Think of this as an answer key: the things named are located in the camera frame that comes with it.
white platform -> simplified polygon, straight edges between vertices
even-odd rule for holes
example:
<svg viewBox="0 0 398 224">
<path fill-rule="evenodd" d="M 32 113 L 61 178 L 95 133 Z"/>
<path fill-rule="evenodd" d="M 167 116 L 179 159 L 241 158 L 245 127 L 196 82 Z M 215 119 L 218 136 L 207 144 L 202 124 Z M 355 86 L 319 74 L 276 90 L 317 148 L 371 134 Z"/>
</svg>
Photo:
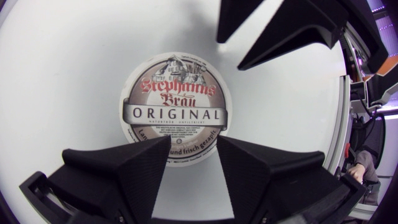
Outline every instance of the white platform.
<svg viewBox="0 0 398 224">
<path fill-rule="evenodd" d="M 195 54 L 218 69 L 233 100 L 228 136 L 327 153 L 345 74 L 339 43 L 236 68 L 280 3 L 264 1 L 217 44 L 218 1 L 19 0 L 0 28 L 0 190 L 19 221 L 44 222 L 18 186 L 58 169 L 63 149 L 127 144 L 121 89 L 141 62 L 164 52 Z M 218 154 L 166 168 L 153 216 L 233 217 Z"/>
</svg>

building illustration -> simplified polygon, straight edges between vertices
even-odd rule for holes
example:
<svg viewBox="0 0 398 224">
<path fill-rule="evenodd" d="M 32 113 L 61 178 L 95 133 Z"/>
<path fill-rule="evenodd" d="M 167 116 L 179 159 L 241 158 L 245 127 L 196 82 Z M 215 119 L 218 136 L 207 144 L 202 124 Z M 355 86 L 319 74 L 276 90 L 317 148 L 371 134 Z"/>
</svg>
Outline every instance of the building illustration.
<svg viewBox="0 0 398 224">
<path fill-rule="evenodd" d="M 195 62 L 187 64 L 173 55 L 167 60 L 166 65 L 152 75 L 152 79 L 155 82 L 172 82 L 178 80 L 180 83 L 206 85 L 206 81 L 201 74 L 205 71 L 206 67 L 198 65 Z"/>
</svg>

human hand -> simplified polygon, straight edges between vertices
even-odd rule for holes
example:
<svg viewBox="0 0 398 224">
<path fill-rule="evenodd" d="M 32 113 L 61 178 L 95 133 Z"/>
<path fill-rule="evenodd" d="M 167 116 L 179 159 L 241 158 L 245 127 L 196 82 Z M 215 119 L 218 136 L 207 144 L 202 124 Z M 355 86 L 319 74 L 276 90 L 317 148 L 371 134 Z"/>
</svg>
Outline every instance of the human hand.
<svg viewBox="0 0 398 224">
<path fill-rule="evenodd" d="M 362 184 L 363 175 L 365 173 L 365 166 L 362 164 L 356 164 L 354 167 L 351 167 L 347 173 L 352 175 L 359 183 Z"/>
</svg>

white curved surface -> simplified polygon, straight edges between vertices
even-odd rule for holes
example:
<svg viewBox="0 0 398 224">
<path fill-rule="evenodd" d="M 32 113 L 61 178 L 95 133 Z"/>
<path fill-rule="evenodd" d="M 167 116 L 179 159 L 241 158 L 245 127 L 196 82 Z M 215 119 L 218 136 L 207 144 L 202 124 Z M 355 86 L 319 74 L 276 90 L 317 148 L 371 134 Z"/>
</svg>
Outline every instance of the white curved surface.
<svg viewBox="0 0 398 224">
<path fill-rule="evenodd" d="M 345 74 L 339 43 L 236 69 L 280 2 L 264 1 L 217 44 L 218 1 L 19 0 L 0 28 L 0 189 L 19 221 L 44 222 L 18 186 L 37 170 L 59 168 L 63 149 L 127 143 L 121 89 L 141 62 L 164 52 L 197 55 L 221 73 L 233 100 L 228 136 L 327 152 Z M 153 216 L 233 217 L 218 154 L 166 168 Z"/>
</svg>

gray sleeve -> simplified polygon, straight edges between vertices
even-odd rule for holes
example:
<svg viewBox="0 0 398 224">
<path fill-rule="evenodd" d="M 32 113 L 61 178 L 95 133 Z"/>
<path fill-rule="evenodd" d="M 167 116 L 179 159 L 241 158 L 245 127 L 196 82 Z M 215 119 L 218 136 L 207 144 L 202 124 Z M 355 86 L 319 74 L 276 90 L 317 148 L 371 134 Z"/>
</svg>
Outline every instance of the gray sleeve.
<svg viewBox="0 0 398 224">
<path fill-rule="evenodd" d="M 355 159 L 355 164 L 362 164 L 365 167 L 365 174 L 363 175 L 364 180 L 370 180 L 377 182 L 379 181 L 376 170 L 373 166 L 372 155 L 368 151 L 361 151 Z"/>
</svg>

